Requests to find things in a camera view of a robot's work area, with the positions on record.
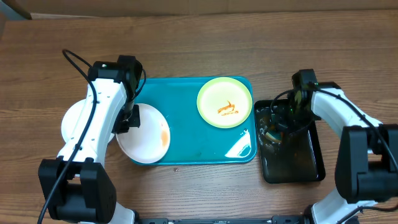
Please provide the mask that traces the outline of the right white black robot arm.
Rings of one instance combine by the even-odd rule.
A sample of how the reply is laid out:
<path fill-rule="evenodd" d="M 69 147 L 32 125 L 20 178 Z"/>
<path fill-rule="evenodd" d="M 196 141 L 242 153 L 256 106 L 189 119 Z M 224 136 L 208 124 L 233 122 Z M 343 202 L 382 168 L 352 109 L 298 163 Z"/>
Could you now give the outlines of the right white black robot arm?
<path fill-rule="evenodd" d="M 292 75 L 291 90 L 280 105 L 270 105 L 269 130 L 282 139 L 324 120 L 340 139 L 335 188 L 309 206 L 307 223 L 355 223 L 364 210 L 395 212 L 377 207 L 397 196 L 397 125 L 384 124 L 359 109 L 335 82 L 319 82 L 312 69 Z"/>

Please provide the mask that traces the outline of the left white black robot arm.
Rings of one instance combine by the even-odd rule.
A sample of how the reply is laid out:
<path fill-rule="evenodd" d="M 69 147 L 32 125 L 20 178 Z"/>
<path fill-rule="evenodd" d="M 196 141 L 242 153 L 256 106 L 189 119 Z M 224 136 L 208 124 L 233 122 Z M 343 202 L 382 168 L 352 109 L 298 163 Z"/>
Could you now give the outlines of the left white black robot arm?
<path fill-rule="evenodd" d="M 40 163 L 38 176 L 49 213 L 68 223 L 136 223 L 137 213 L 117 202 L 116 188 L 104 169 L 112 134 L 140 125 L 134 100 L 146 82 L 142 64 L 130 55 L 97 61 L 82 76 L 88 82 L 83 108 L 55 159 Z"/>

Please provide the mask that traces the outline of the white plate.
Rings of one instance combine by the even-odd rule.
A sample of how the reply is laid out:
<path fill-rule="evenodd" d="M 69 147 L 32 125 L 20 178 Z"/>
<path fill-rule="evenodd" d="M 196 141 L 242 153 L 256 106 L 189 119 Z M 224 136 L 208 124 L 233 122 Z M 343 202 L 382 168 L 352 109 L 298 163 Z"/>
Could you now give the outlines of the white plate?
<path fill-rule="evenodd" d="M 138 103 L 140 126 L 130 127 L 116 135 L 122 151 L 141 164 L 152 164 L 163 158 L 170 146 L 170 128 L 162 113 L 151 105 Z"/>
<path fill-rule="evenodd" d="M 80 113 L 85 105 L 85 99 L 76 102 L 65 113 L 62 119 L 61 133 L 65 142 L 72 138 L 72 133 L 75 129 Z"/>

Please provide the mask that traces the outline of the green yellow scrub sponge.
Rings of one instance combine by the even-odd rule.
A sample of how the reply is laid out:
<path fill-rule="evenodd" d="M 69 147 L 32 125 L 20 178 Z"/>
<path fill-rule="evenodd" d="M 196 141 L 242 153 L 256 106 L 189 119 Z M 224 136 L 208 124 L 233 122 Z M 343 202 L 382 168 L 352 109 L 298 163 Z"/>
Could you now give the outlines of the green yellow scrub sponge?
<path fill-rule="evenodd" d="M 265 137 L 271 142 L 282 143 L 284 134 L 278 131 L 268 130 L 268 132 L 265 133 Z"/>

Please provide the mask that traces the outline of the black water tray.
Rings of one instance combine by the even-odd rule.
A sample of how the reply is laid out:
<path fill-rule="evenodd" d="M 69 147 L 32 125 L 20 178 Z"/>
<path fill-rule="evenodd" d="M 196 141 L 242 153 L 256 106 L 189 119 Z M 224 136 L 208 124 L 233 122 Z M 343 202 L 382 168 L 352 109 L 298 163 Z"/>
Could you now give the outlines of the black water tray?
<path fill-rule="evenodd" d="M 270 123 L 271 100 L 254 104 L 257 149 L 260 153 L 262 175 L 270 184 L 316 182 L 325 178 L 325 166 L 315 122 L 304 131 L 282 143 L 266 139 Z"/>

